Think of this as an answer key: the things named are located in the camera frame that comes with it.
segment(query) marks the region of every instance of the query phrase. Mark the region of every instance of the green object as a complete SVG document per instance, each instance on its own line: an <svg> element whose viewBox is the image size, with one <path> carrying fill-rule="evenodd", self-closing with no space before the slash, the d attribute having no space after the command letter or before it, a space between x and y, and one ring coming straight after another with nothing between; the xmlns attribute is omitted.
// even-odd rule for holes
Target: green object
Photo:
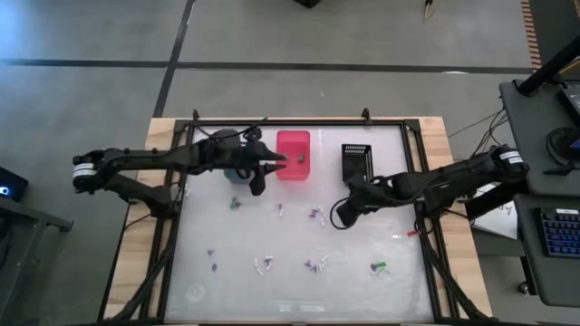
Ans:
<svg viewBox="0 0 580 326"><path fill-rule="evenodd" d="M242 206L242 203L237 201L237 197L233 197L232 202L229 204L229 208L238 209L240 206Z"/></svg>

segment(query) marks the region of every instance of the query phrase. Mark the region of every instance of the wooden board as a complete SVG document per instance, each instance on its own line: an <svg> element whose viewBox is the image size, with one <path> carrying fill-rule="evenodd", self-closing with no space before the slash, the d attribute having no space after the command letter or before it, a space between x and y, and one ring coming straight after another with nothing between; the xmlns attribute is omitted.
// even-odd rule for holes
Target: wooden board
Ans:
<svg viewBox="0 0 580 326"><path fill-rule="evenodd" d="M309 120L319 120L329 118L300 118ZM333 118L336 120L358 120L361 118ZM439 168L453 163L450 145L443 119L441 117L414 117L414 118L374 118L375 120L400 120L418 119L421 125L423 143L430 169ZM151 120L150 129L145 149L168 149L170 147L173 128L176 119L159 118ZM150 186L163 184L165 171L141 171L137 178ZM456 205L452 209L465 213L463 206ZM147 207L143 205L132 206L129 210L127 223L145 216L148 213ZM476 306L488 316L491 316L488 294L486 292L483 276L479 267L473 237L469 222L460 216L444 216L441 219L441 228L449 258L449 265L453 277L459 283L465 294L476 304ZM147 272L147 264L150 257L151 242L155 229L155 220L146 218L138 224L129 228L122 240L119 256L114 265L115 271L112 279L111 290L107 299L104 318L112 317L121 310L125 302L128 301L143 281ZM153 298L151 300L150 315L153 316L157 310L159 301L160 277L156 281ZM445 299L445 290L442 282L438 278L437 288L440 295L443 315L448 315L449 307Z"/></svg>

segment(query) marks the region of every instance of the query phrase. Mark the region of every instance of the black stand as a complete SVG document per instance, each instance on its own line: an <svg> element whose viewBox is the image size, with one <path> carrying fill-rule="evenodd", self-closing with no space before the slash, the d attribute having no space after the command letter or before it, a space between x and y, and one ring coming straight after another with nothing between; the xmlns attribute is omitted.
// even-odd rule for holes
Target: black stand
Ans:
<svg viewBox="0 0 580 326"><path fill-rule="evenodd" d="M8 244L4 263L0 269L0 324L11 311L14 299L24 283L24 275L47 226L69 232L73 222L0 197L0 216L8 227Z"/></svg>

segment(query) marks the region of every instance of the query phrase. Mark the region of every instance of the white label band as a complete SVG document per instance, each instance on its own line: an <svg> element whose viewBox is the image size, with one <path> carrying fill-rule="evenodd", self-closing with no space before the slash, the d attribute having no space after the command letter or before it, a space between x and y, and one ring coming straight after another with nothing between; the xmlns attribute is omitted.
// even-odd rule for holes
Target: white label band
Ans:
<svg viewBox="0 0 580 326"><path fill-rule="evenodd" d="M510 164L515 164L515 163L524 163L524 160L520 157L518 158L510 158L507 160Z"/></svg>
<svg viewBox="0 0 580 326"><path fill-rule="evenodd" d="M501 158L501 159L519 158L519 152L517 150L512 150L508 153L499 154L499 158Z"/></svg>

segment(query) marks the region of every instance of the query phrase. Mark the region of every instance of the black container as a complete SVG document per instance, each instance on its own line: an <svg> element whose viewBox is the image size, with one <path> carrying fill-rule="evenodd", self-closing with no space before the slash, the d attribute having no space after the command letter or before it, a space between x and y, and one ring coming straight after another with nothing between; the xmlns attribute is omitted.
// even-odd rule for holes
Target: black container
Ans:
<svg viewBox="0 0 580 326"><path fill-rule="evenodd" d="M298 4L305 6L306 8L313 8L315 5L318 5L319 2L322 0L294 0Z"/></svg>
<svg viewBox="0 0 580 326"><path fill-rule="evenodd" d="M343 182L355 174L361 174L364 181L372 179L371 145L343 144Z"/></svg>

